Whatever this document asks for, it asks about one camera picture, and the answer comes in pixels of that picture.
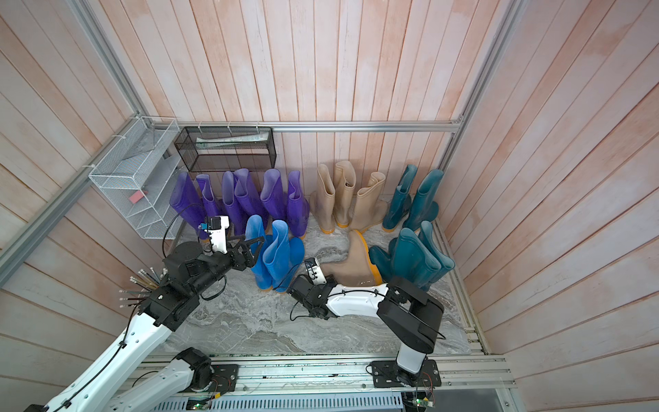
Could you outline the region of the beige rain boot large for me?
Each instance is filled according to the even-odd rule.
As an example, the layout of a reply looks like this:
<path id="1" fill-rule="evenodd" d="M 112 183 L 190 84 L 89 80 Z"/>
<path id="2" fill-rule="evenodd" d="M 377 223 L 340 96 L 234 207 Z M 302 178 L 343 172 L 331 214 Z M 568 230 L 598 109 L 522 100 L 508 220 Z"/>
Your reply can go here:
<path id="1" fill-rule="evenodd" d="M 335 230 L 333 211 L 336 201 L 336 189 L 332 182 L 329 168 L 320 164 L 317 168 L 317 190 L 310 195 L 310 208 L 321 231 L 331 234 Z"/>

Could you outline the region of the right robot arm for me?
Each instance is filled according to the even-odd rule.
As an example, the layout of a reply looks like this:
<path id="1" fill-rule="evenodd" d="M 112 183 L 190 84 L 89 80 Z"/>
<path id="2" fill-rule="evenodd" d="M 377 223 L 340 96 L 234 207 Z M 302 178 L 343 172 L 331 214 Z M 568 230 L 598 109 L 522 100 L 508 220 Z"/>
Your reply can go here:
<path id="1" fill-rule="evenodd" d="M 318 319 L 345 316 L 378 318 L 401 342 L 394 371 L 396 380 L 411 386 L 420 378 L 427 356 L 434 352 L 444 306 L 410 281 L 393 277 L 389 283 L 348 287 L 329 279 L 315 284 L 298 276 L 288 288 L 291 295 Z"/>

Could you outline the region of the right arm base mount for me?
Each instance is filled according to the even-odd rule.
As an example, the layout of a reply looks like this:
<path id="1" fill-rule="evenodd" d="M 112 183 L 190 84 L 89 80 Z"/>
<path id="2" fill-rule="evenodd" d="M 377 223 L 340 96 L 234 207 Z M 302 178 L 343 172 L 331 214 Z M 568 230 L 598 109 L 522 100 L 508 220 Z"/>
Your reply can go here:
<path id="1" fill-rule="evenodd" d="M 428 358 L 424 359 L 418 374 L 412 374 L 399 367 L 395 360 L 375 360 L 366 366 L 365 371 L 372 377 L 376 388 L 433 389 L 442 386 L 437 363 Z"/>

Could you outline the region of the teal rain boot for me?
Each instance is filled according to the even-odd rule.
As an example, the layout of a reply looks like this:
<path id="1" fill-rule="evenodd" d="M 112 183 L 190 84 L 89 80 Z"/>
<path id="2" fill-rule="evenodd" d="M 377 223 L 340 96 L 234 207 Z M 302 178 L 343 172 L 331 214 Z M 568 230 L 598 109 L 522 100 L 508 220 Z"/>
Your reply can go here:
<path id="1" fill-rule="evenodd" d="M 400 221 L 408 214 L 411 204 L 412 196 L 410 195 L 411 186 L 417 174 L 417 166 L 408 164 L 401 176 L 387 214 L 382 222 L 382 228 L 386 232 L 393 232 Z"/>
<path id="2" fill-rule="evenodd" d="M 389 283 L 394 277 L 401 277 L 427 290 L 442 269 L 439 259 L 408 228 L 403 228 L 390 245 L 389 251 L 378 245 L 369 249 L 369 258 L 383 281 Z"/>
<path id="3" fill-rule="evenodd" d="M 411 204 L 408 218 L 403 223 L 404 228 L 416 231 L 423 221 L 436 219 L 439 205 L 434 198 L 443 177 L 442 170 L 434 169 L 422 180 Z"/>
<path id="4" fill-rule="evenodd" d="M 437 283 L 444 275 L 455 269 L 455 262 L 450 257 L 441 252 L 437 243 L 433 239 L 432 223 L 423 221 L 420 225 L 419 233 L 420 242 L 427 248 L 428 252 L 438 261 L 439 268 L 432 271 L 432 276 L 428 276 L 422 286 L 423 290 L 429 290 L 430 287 Z"/>

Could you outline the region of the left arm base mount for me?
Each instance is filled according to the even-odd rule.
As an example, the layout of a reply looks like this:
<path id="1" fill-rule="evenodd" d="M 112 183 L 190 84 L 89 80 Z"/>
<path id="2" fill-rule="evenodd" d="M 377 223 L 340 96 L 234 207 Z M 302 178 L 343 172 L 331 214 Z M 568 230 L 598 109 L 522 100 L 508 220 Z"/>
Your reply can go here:
<path id="1" fill-rule="evenodd" d="M 187 348 L 178 353 L 173 360 L 183 361 L 192 371 L 192 381 L 185 388 L 187 391 L 212 391 L 225 394 L 235 390 L 239 365 L 213 365 L 209 356 L 196 348 Z"/>

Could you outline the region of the purple rain boot back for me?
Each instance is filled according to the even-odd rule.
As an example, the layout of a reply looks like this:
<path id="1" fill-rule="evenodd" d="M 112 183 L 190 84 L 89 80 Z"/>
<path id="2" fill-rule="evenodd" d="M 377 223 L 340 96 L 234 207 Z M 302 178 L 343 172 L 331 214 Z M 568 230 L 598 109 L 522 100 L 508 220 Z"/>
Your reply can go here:
<path id="1" fill-rule="evenodd" d="M 310 206 L 300 179 L 301 172 L 298 170 L 288 174 L 287 223 L 293 236 L 302 239 L 307 232 Z"/>

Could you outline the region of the blue rain boot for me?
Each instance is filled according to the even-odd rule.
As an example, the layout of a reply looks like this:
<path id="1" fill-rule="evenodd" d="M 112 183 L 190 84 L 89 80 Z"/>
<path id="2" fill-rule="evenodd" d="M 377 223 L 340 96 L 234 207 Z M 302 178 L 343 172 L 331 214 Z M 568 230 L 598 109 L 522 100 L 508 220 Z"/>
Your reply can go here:
<path id="1" fill-rule="evenodd" d="M 250 216 L 245 228 L 245 240 L 252 241 L 250 250 L 255 257 L 252 273 L 255 276 L 257 286 L 262 290 L 270 290 L 273 278 L 263 262 L 264 249 L 268 247 L 270 238 L 265 234 L 262 216 Z"/>
<path id="2" fill-rule="evenodd" d="M 263 263 L 272 277 L 272 288 L 286 293 L 298 267 L 305 257 L 302 239 L 289 237 L 288 223 L 275 220 L 272 224 L 272 241 L 263 253 Z"/>

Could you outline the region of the beige rain boot small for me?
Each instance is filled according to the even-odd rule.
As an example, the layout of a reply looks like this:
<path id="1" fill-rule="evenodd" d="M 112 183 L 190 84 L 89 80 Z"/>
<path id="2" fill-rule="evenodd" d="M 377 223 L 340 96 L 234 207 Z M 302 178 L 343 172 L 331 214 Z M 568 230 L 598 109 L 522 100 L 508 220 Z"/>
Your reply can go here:
<path id="1" fill-rule="evenodd" d="M 320 264 L 324 275 L 333 277 L 338 284 L 347 287 L 371 287 L 382 284 L 383 278 L 369 257 L 369 248 L 362 233 L 351 230 L 348 239 L 348 257 L 338 263 Z"/>

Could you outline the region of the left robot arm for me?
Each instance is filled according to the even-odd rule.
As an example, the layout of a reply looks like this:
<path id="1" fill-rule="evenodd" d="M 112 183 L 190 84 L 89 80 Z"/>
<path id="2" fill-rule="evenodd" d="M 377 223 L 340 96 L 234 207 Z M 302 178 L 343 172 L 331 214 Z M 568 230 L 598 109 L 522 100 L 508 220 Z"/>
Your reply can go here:
<path id="1" fill-rule="evenodd" d="M 167 273 L 157 288 L 139 299 L 123 332 L 72 384 L 44 405 L 29 411 L 148 411 L 173 394 L 190 389 L 219 390 L 211 359 L 188 348 L 157 374 L 121 392 L 142 361 L 194 312 L 204 291 L 231 271 L 255 266 L 264 246 L 259 236 L 228 240 L 225 250 L 207 254 L 193 241 L 175 247 L 165 260 Z"/>

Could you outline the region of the blue rain boot front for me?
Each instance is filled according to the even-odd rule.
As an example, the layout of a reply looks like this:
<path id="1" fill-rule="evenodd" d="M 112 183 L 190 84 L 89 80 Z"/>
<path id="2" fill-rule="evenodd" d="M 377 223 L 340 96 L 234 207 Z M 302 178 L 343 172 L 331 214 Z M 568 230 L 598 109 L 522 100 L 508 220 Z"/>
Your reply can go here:
<path id="1" fill-rule="evenodd" d="M 272 224 L 272 241 L 263 253 L 263 263 L 272 277 L 272 288 L 286 293 L 298 267 L 305 257 L 302 239 L 289 237 L 288 223 L 275 220 Z"/>

